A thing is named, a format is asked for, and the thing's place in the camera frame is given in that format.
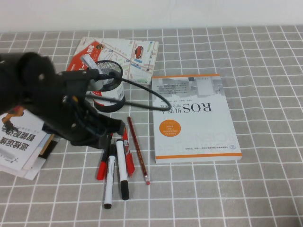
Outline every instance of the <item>red marker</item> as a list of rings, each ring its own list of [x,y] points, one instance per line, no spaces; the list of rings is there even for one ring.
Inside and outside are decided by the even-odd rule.
[[[101,163],[100,163],[100,166],[99,166],[99,170],[98,170],[98,174],[97,174],[97,180],[98,181],[101,181],[105,178],[105,174],[107,172],[107,160],[108,160],[108,155],[109,155],[109,147],[110,147],[110,143],[112,141],[112,137],[113,137],[113,134],[110,134],[108,136],[108,146],[107,146],[107,149],[104,150],[103,152],[103,156],[102,156],[102,159],[101,159]]]
[[[123,134],[122,139],[123,139],[123,144],[124,144],[127,173],[129,176],[132,176],[134,173],[134,161],[133,161],[133,155],[129,151],[129,143],[128,143],[126,128],[124,129],[124,134]]]

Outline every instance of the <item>red pencil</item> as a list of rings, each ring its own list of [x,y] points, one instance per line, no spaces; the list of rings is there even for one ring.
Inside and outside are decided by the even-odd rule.
[[[127,173],[129,176],[132,176],[134,173],[134,161],[133,161],[133,155],[129,151],[129,143],[128,143],[128,137],[127,137],[127,132],[126,128],[124,129],[124,134],[123,134],[123,144],[124,144],[124,152],[125,152],[125,161],[126,161],[126,169]]]
[[[147,170],[145,168],[145,164],[144,164],[143,157],[142,157],[142,154],[141,154],[141,151],[140,151],[140,147],[139,147],[139,143],[138,143],[138,140],[137,140],[137,137],[136,137],[136,133],[134,132],[134,127],[133,127],[131,117],[127,117],[127,121],[128,121],[128,124],[129,124],[129,128],[131,130],[131,133],[132,133],[132,137],[133,137],[133,140],[134,140],[134,145],[135,145],[136,150],[137,150],[137,155],[138,155],[138,158],[139,158],[139,161],[140,161],[140,164],[141,164],[141,169],[142,169],[142,172],[143,172],[144,180],[145,180],[147,185],[150,185],[151,182],[150,182],[150,180],[148,178],[148,175],[147,175]]]

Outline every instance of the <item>black marker cap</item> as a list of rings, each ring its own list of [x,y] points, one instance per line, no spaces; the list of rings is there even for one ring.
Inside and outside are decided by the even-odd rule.
[[[117,154],[117,147],[115,144],[111,144],[109,149],[109,156],[116,156],[116,154]]]
[[[129,199],[128,181],[121,181],[121,194],[123,200]]]
[[[107,204],[104,204],[104,208],[105,209],[111,209],[111,207],[112,207],[112,204],[109,204],[109,203],[107,203]]]

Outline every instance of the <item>white wall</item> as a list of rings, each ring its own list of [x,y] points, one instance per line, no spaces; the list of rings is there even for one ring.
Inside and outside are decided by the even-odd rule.
[[[303,24],[302,0],[2,0],[0,31]]]

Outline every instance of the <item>map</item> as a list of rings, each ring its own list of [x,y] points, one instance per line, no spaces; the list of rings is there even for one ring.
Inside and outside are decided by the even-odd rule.
[[[150,84],[159,43],[125,39],[104,39],[83,37],[68,70],[85,70],[86,65],[80,60],[89,54],[94,61],[111,60],[121,65],[123,78]]]

